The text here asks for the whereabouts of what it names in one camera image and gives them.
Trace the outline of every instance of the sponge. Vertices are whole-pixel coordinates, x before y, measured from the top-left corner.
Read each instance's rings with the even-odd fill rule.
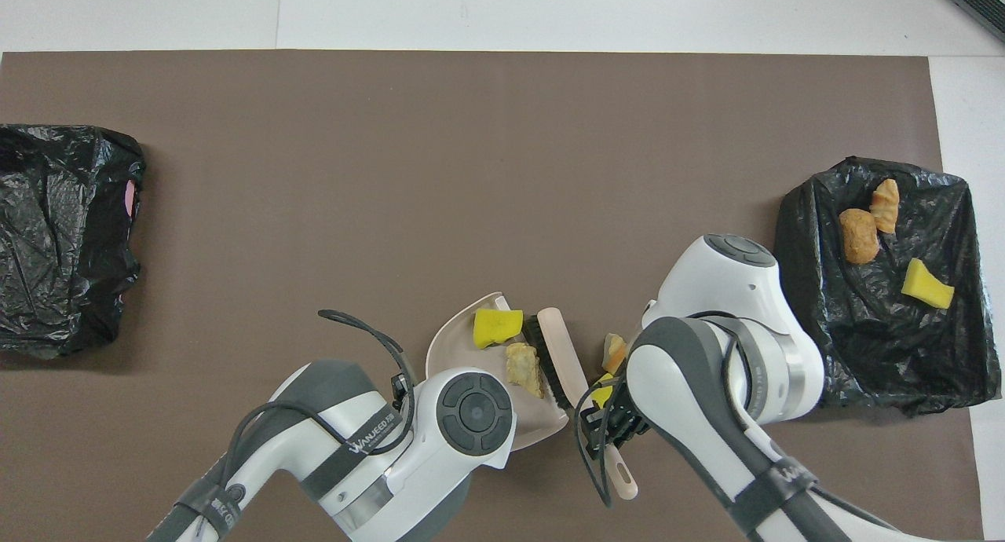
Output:
[[[524,327],[524,311],[478,309],[474,312],[474,345],[487,348],[501,344],[520,334]]]
[[[607,381],[608,379],[613,379],[613,378],[614,376],[611,375],[610,373],[605,373],[601,375],[599,379],[597,379],[597,382]],[[611,394],[613,392],[614,392],[614,387],[607,385],[606,387],[601,387],[593,391],[593,393],[590,394],[590,398],[593,399],[593,402],[597,403],[597,406],[599,406],[600,408],[604,408],[604,405],[607,403],[607,401],[611,399]]]
[[[908,263],[908,278],[903,280],[903,289],[900,293],[914,296],[915,299],[937,309],[948,309],[953,302],[954,291],[952,287],[943,285],[937,280],[921,259],[913,258],[911,263]]]

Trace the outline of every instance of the crumpled plastic bag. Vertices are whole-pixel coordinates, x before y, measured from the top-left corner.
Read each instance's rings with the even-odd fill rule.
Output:
[[[116,339],[144,170],[129,135],[0,127],[0,350],[50,359]]]
[[[844,259],[838,214],[869,209],[895,179],[896,233],[864,265]],[[1000,396],[970,188],[952,174],[851,156],[783,198],[775,235],[782,289],[824,359],[822,405],[942,412]],[[948,310],[900,294],[912,256],[956,288]]]

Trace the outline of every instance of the white floor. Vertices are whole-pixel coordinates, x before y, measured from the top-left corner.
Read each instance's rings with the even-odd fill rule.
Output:
[[[133,48],[929,55],[943,163],[1005,296],[1005,43],[946,0],[0,0],[0,52]],[[1005,539],[1005,401],[971,415],[984,534]]]

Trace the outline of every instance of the gray band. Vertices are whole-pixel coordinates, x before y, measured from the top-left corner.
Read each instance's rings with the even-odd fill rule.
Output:
[[[340,445],[311,475],[304,478],[300,487],[316,502],[321,500],[380,445],[400,422],[401,415],[384,403],[356,433],[346,438],[344,445]]]
[[[413,526],[397,542],[429,542],[433,539],[460,510],[460,506],[467,499],[467,489],[470,487],[471,475],[468,474],[463,481],[457,484],[457,487],[453,488],[453,491],[436,504],[432,511],[429,511],[423,520]]]
[[[815,483],[816,477],[802,464],[783,458],[744,488],[727,511],[744,535],[748,535],[790,499]]]
[[[387,487],[387,473],[384,473],[355,501],[349,503],[348,507],[339,511],[332,518],[335,519],[335,523],[343,532],[352,534],[356,529],[367,524],[367,521],[372,519],[393,498],[394,494]]]
[[[739,344],[736,345],[743,353],[744,366],[747,367],[748,377],[748,399],[747,406],[744,407],[751,418],[757,420],[764,407],[768,403],[768,370],[765,367],[764,355],[757,345],[757,339],[747,329],[747,325],[740,319],[726,317],[702,317],[698,320],[708,321],[720,328],[726,328],[737,335]]]
[[[219,538],[223,538],[241,518],[241,509],[226,490],[207,480],[198,478],[175,505],[189,508],[206,518]]]
[[[796,407],[806,391],[806,367],[803,365],[803,357],[795,348],[782,348],[782,350],[791,353],[791,355],[785,356],[785,365],[789,367],[789,394],[785,397],[785,404],[782,406],[782,414],[787,420],[795,415]]]

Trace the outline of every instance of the brush handle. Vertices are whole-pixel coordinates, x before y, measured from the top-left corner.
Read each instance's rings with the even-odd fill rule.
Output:
[[[638,495],[638,484],[635,483],[635,478],[631,477],[631,472],[628,471],[628,466],[625,466],[625,461],[617,447],[607,445],[604,449],[604,466],[618,497],[631,501]]]
[[[562,312],[556,307],[542,310],[538,313],[538,324],[548,344],[549,356],[559,381],[562,382],[562,390],[575,403],[586,394],[590,386],[587,384],[576,348],[572,345],[572,338],[569,337],[569,329],[566,327]],[[617,447],[607,445],[604,450],[604,467],[607,468],[607,477],[614,485],[618,497],[627,501],[638,495],[638,485],[635,484]]]

